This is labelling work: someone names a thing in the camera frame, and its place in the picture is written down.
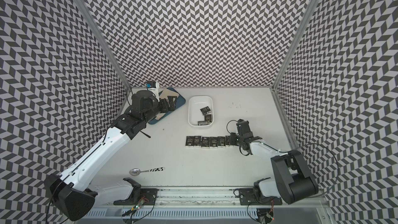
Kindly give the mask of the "black tissue pack six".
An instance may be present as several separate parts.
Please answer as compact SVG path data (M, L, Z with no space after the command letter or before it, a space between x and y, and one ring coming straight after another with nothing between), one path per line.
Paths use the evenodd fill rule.
M225 138L226 138L226 146L231 146L230 136L227 135L227 136L225 136Z

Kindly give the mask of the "black tissue pack five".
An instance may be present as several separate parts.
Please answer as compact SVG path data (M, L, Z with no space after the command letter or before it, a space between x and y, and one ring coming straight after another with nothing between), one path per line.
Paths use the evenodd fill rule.
M226 147L226 137L225 136L219 136L217 137L217 141L218 141L218 147Z

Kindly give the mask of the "black tissue pack four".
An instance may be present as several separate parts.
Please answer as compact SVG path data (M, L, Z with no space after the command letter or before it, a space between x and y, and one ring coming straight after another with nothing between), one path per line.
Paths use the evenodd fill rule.
M218 138L217 137L210 137L210 148L217 148L218 147Z

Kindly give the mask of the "white storage box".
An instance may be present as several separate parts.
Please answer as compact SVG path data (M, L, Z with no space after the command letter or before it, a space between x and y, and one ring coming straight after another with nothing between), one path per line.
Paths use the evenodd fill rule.
M202 115L200 109L203 107L210 107L211 114ZM188 123L190 126L195 128L207 128L210 127L214 120L214 105L213 100L210 96L200 95L193 96L189 100L188 105ZM198 126L198 121L207 121L209 125Z

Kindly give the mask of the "black tissue pack three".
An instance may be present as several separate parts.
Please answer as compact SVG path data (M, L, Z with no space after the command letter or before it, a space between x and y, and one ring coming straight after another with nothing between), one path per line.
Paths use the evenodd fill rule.
M202 148L209 148L210 147L210 137L203 136L201 139L201 147Z

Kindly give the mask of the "black tissue pack seven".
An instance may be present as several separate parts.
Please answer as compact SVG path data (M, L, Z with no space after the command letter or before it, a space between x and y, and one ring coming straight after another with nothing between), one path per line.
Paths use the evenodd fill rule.
M201 111L202 115L211 114L211 109L210 109L210 107L208 107L208 106L207 106L207 107L201 108L200 111Z

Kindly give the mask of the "black tissue pack two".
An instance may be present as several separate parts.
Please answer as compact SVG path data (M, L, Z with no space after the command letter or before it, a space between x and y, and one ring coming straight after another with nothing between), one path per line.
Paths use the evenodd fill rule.
M194 137L193 146L194 147L201 147L202 146L202 137L201 136L195 136Z

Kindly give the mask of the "black tissue pack one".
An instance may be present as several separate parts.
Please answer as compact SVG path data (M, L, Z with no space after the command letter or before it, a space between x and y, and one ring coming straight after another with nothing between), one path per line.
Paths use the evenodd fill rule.
M186 147L193 147L194 146L194 137L187 136L186 137Z

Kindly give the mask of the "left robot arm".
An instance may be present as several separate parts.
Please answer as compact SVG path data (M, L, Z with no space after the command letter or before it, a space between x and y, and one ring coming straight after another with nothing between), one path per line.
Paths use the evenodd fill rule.
M93 207L106 203L139 203L141 185L135 180L127 177L115 184L91 186L92 179L158 114L174 111L178 98L177 92L165 99L150 90L133 94L132 104L88 152L62 173L47 176L44 187L49 203L72 222L82 219Z

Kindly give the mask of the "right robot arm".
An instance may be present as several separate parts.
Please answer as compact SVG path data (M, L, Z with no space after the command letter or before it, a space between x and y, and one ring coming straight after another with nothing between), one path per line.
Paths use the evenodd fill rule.
M303 154L298 150L282 151L254 136L249 122L236 120L236 132L230 133L230 144L239 147L244 156L257 156L269 162L273 176L254 183L253 198L267 204L275 198L287 204L309 198L319 193L319 186Z

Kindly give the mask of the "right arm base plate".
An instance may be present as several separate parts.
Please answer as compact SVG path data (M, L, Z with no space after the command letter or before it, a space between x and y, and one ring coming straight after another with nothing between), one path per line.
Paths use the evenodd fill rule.
M254 188L238 188L237 189L240 204L248 206L252 204L257 205L282 205L283 201L280 197L265 197L259 190Z

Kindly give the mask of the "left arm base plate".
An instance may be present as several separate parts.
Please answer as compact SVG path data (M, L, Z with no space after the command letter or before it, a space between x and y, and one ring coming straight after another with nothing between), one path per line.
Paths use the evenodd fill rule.
M158 189L156 188L142 188L140 190L134 189L131 195L125 200L114 201L114 205L137 205L141 198L145 199L144 206L154 205L158 196Z

